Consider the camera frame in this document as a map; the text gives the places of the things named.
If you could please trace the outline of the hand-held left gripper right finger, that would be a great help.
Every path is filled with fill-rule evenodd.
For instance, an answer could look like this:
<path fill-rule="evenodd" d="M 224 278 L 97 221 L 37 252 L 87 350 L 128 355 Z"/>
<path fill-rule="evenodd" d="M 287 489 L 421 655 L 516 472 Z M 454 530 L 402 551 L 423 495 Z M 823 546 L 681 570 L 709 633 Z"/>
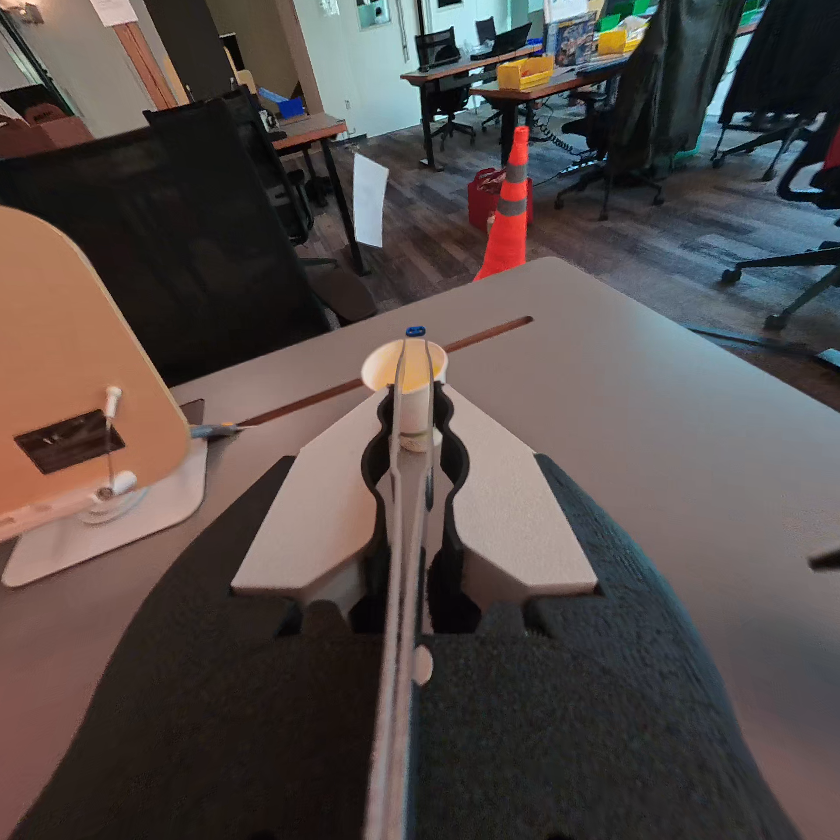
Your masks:
<path fill-rule="evenodd" d="M 549 464 L 451 385 L 436 384 L 443 495 L 427 571 L 435 634 L 472 634 L 498 604 L 598 593 L 598 578 L 550 484 Z"/>

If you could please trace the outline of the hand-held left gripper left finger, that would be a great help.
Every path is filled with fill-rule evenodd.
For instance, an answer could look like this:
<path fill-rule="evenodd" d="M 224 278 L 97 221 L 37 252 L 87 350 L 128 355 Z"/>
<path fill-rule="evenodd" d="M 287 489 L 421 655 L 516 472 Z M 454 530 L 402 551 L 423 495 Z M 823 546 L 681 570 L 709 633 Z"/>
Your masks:
<path fill-rule="evenodd" d="M 387 386 L 301 449 L 232 580 L 236 595 L 331 602 L 356 633 L 383 632 L 393 493 L 379 485 L 391 467 L 392 414 Z"/>

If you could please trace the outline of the dark green jacket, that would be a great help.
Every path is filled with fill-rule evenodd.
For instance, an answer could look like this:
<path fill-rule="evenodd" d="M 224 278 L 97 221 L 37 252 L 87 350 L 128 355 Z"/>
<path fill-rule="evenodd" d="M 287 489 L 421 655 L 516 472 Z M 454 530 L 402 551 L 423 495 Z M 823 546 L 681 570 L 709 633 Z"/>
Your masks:
<path fill-rule="evenodd" d="M 640 172 L 696 147 L 743 5 L 658 2 L 618 84 L 606 158 L 613 174 Z"/>

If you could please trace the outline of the orange traffic cone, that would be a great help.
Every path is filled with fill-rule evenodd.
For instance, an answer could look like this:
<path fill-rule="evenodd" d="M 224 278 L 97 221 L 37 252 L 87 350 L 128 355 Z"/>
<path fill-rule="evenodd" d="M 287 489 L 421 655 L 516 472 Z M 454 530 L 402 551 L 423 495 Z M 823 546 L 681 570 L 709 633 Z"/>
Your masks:
<path fill-rule="evenodd" d="M 526 262 L 529 223 L 529 128 L 513 133 L 511 152 L 500 185 L 486 253 L 474 282 L 522 266 Z"/>

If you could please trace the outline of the wooden tablet stand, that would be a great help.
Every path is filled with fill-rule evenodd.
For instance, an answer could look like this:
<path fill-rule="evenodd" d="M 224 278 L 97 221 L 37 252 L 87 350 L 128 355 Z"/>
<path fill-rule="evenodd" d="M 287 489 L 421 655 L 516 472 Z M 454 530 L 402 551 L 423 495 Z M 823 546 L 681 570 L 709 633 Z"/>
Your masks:
<path fill-rule="evenodd" d="M 1 216 L 2 584 L 17 589 L 191 517 L 207 442 L 81 250 Z"/>

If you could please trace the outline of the black mesh office chair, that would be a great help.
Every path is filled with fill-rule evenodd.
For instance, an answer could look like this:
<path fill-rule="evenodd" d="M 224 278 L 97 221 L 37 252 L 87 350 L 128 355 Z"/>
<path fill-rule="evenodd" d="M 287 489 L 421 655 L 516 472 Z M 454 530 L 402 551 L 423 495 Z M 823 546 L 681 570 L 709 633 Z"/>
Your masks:
<path fill-rule="evenodd" d="M 309 272 L 251 152 L 217 98 L 157 112 L 147 128 L 2 160 L 2 204 L 65 233 L 88 257 L 168 386 L 376 314 L 331 259 Z"/>

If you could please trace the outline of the black jacket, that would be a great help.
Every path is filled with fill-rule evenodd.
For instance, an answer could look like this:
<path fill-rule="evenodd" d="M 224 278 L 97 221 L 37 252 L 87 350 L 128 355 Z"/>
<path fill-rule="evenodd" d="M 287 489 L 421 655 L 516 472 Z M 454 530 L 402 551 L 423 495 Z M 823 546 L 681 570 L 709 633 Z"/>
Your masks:
<path fill-rule="evenodd" d="M 719 123 L 739 112 L 815 117 L 839 103 L 839 2 L 770 1 L 740 59 Z"/>

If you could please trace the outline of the white paper sheet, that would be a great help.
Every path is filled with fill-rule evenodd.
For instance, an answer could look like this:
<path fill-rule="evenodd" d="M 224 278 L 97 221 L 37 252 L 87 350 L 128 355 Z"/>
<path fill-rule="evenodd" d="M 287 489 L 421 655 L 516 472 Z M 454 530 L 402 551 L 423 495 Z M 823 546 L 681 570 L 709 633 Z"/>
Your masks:
<path fill-rule="evenodd" d="M 353 156 L 353 226 L 362 245 L 383 247 L 385 192 L 390 171 L 362 154 Z"/>

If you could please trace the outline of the metal tweezers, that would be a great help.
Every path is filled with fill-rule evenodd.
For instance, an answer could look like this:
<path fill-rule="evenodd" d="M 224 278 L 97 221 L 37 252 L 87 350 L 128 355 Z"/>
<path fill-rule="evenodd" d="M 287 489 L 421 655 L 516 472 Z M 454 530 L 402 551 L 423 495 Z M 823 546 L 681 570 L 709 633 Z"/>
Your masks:
<path fill-rule="evenodd" d="M 427 521 L 434 504 L 434 445 L 422 453 L 409 517 L 403 511 L 400 453 L 400 382 L 393 385 L 388 476 L 392 516 L 387 523 L 391 562 L 386 597 L 381 677 L 362 837 L 414 836 L 415 741 L 418 678 L 431 676 L 433 660 L 418 642 L 424 611 Z"/>

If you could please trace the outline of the red bag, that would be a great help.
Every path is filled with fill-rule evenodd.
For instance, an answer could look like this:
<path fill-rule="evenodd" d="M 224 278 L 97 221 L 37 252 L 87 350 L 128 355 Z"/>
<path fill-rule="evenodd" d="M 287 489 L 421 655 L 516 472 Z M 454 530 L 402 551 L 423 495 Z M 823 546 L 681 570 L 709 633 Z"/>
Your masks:
<path fill-rule="evenodd" d="M 512 204 L 514 214 L 523 211 L 527 225 L 532 224 L 532 179 L 528 176 L 528 166 L 514 165 L 500 170 L 487 168 L 479 171 L 468 185 L 469 224 L 486 235 L 490 234 L 509 176 L 513 179 L 512 198 L 506 202 Z"/>

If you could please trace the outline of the long wooden office desk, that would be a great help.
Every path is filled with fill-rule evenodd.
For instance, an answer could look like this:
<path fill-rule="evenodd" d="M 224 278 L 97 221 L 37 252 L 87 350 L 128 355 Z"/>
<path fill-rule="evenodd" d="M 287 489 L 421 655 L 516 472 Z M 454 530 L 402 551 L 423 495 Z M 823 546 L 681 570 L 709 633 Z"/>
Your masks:
<path fill-rule="evenodd" d="M 527 111 L 525 123 L 533 125 L 533 103 L 550 98 L 553 95 L 607 81 L 616 76 L 629 59 L 629 55 L 622 57 L 607 57 L 604 60 L 590 62 L 582 67 L 556 67 L 553 59 L 549 59 L 549 70 L 543 72 L 542 78 L 533 81 L 533 76 L 527 76 L 525 87 L 505 88 L 501 82 L 501 65 L 510 59 L 530 56 L 536 49 L 535 45 L 516 50 L 502 56 L 484 57 L 471 61 L 460 59 L 442 66 L 429 69 L 412 70 L 402 74 L 401 78 L 419 90 L 421 103 L 421 125 L 423 128 L 423 147 L 425 156 L 420 165 L 434 172 L 441 172 L 444 167 L 435 160 L 433 132 L 431 121 L 432 109 L 428 104 L 428 96 L 432 92 L 443 92 L 470 84 L 469 95 L 479 96 L 493 103 L 501 114 L 500 135 L 500 163 L 505 165 L 511 150 L 513 132 L 518 126 L 518 110 L 524 107 Z"/>

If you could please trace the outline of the white paper cup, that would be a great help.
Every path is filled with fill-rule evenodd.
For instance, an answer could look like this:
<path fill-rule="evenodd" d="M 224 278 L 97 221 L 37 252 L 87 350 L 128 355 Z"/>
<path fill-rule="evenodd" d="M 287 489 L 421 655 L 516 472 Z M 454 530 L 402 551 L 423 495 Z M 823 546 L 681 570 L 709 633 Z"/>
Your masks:
<path fill-rule="evenodd" d="M 447 352 L 435 342 L 404 337 L 383 344 L 368 355 L 361 380 L 372 392 L 400 382 L 400 444 L 409 452 L 425 453 L 441 435 L 430 432 L 432 382 L 446 382 Z"/>

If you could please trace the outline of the grey desk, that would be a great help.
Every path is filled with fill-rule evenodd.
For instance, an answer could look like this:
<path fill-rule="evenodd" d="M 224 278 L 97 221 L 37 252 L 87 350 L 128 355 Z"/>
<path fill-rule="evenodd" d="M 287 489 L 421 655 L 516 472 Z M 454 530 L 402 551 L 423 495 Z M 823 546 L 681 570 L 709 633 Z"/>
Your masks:
<path fill-rule="evenodd" d="M 2 838 L 63 758 L 123 632 L 176 557 L 284 455 L 364 398 L 378 346 L 424 325 L 447 381 L 565 470 L 653 561 L 713 657 L 805 838 L 838 838 L 838 413 L 573 265 L 536 259 L 173 388 L 212 447 L 180 526 L 2 588 Z"/>

